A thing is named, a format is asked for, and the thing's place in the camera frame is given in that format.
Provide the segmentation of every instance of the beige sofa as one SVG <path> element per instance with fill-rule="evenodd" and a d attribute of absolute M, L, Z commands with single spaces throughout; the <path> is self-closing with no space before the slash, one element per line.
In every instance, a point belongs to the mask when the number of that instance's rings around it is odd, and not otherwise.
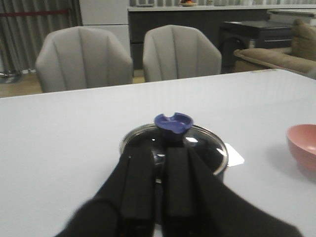
<path fill-rule="evenodd" d="M 235 50 L 235 72 L 276 68 L 316 77 L 316 27 L 296 19 L 292 33 L 290 48 Z"/>

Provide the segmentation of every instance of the tabletop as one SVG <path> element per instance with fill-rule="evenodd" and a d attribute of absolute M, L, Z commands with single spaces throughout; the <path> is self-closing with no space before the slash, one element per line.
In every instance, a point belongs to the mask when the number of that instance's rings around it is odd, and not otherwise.
<path fill-rule="evenodd" d="M 174 112 L 244 158 L 225 171 L 228 187 L 315 236 L 316 175 L 291 156 L 286 131 L 316 123 L 316 81 L 283 70 L 1 98 L 0 236 L 57 234 L 107 179 L 124 135 Z"/>

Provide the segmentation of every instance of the floor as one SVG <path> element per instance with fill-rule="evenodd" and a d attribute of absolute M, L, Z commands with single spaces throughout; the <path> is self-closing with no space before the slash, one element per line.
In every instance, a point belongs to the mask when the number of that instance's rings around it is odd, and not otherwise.
<path fill-rule="evenodd" d="M 142 82 L 145 82 L 143 77 L 133 78 L 133 83 Z M 40 93 L 42 93 L 42 90 L 40 88 L 40 83 L 35 73 L 24 74 L 16 83 L 0 84 L 0 98 Z"/>

